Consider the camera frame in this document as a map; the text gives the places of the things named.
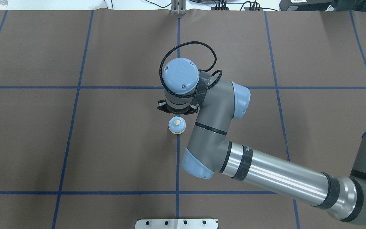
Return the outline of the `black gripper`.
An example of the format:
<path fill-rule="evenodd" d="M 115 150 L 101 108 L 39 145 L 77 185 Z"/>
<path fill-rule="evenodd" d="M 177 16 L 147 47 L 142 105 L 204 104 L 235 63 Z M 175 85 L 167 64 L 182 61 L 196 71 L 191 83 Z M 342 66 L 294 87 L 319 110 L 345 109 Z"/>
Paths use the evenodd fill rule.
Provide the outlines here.
<path fill-rule="evenodd" d="M 191 105 L 190 103 L 174 104 L 168 100 L 159 100 L 157 109 L 174 115 L 190 115 L 199 111 L 197 106 Z"/>

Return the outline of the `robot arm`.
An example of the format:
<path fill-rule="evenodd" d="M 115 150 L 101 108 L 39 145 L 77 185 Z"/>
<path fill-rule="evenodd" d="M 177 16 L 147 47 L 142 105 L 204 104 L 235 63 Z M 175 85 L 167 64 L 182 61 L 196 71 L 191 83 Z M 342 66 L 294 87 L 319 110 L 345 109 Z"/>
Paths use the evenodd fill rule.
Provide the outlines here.
<path fill-rule="evenodd" d="M 159 77 L 165 89 L 159 110 L 198 113 L 182 159 L 189 174 L 209 179 L 219 172 L 325 210 L 338 221 L 366 225 L 366 130 L 350 175 L 335 177 L 227 139 L 232 119 L 241 119 L 249 106 L 248 88 L 199 70 L 187 58 L 163 59 Z"/>

